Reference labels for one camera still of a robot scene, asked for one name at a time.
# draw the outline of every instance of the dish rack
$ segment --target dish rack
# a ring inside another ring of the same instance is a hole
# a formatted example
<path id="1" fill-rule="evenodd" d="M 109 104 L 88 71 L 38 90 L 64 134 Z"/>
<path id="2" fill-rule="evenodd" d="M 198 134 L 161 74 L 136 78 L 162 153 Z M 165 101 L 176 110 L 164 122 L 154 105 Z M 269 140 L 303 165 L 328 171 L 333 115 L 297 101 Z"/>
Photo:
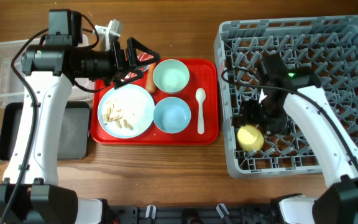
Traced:
<path id="1" fill-rule="evenodd" d="M 258 97 L 253 88 L 221 80 L 232 67 L 255 69 L 268 54 L 279 53 L 290 68 L 309 66 L 320 77 L 333 111 L 358 146 L 358 16 L 305 17 L 223 22 L 214 41 L 223 106 L 226 164 L 233 178 L 321 172 L 298 126 L 287 136 L 265 136 L 259 151 L 244 152 L 236 140 L 242 100 Z M 257 85 L 253 75 L 228 72 L 230 80 Z"/>

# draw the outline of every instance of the clear plastic container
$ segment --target clear plastic container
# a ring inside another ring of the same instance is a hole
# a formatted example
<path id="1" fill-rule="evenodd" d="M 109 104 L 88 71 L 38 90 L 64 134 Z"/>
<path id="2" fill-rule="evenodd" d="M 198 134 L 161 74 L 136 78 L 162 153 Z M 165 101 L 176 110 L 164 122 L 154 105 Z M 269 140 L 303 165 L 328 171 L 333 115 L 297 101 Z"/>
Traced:
<path id="1" fill-rule="evenodd" d="M 6 105 L 13 102 L 23 102 L 24 86 L 16 77 L 11 69 L 11 60 L 27 40 L 16 40 L 0 43 L 0 107 L 5 108 Z M 34 39 L 31 44 L 38 44 L 40 39 Z M 83 35 L 83 43 L 79 45 L 88 45 L 87 36 Z M 24 76 L 22 71 L 21 57 L 15 62 L 15 67 Z M 87 78 L 77 78 L 76 81 L 85 88 L 94 89 L 94 83 Z M 87 93 L 73 86 L 73 90 L 69 97 L 70 101 L 90 101 L 93 99 L 93 93 Z"/>

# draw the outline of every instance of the spoon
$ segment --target spoon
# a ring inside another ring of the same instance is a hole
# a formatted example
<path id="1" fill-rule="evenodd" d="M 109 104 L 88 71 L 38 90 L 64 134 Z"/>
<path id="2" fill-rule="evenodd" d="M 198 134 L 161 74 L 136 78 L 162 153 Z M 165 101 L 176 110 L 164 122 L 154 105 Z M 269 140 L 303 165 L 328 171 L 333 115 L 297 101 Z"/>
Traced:
<path id="1" fill-rule="evenodd" d="M 205 91 L 203 88 L 199 88 L 196 91 L 196 100 L 198 102 L 198 125 L 197 132 L 198 134 L 204 134 L 204 113 L 203 113 L 203 103 L 205 100 Z"/>

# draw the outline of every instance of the plate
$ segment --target plate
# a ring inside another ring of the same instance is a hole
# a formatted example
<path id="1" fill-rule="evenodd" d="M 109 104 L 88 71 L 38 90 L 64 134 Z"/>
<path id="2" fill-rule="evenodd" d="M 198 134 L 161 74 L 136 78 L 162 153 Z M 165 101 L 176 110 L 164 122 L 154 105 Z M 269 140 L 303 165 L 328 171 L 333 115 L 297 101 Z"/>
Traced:
<path id="1" fill-rule="evenodd" d="M 108 108 L 113 116 L 120 116 L 122 128 L 115 121 L 105 122 L 103 115 Z M 102 97 L 98 106 L 98 119 L 102 128 L 111 136 L 120 139 L 134 138 L 150 127 L 153 122 L 154 100 L 150 93 L 137 85 L 125 85 L 117 90 L 111 89 Z M 124 119 L 133 130 L 124 127 Z"/>

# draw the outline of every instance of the yellow object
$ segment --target yellow object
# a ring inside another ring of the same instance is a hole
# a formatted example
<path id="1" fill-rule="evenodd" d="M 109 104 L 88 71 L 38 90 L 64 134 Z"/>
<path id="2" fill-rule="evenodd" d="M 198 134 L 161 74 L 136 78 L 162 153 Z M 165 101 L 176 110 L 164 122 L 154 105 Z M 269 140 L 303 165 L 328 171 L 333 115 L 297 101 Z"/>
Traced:
<path id="1" fill-rule="evenodd" d="M 237 133 L 237 140 L 240 143 L 242 150 L 258 151 L 264 145 L 264 136 L 262 133 L 252 125 L 241 126 Z"/>

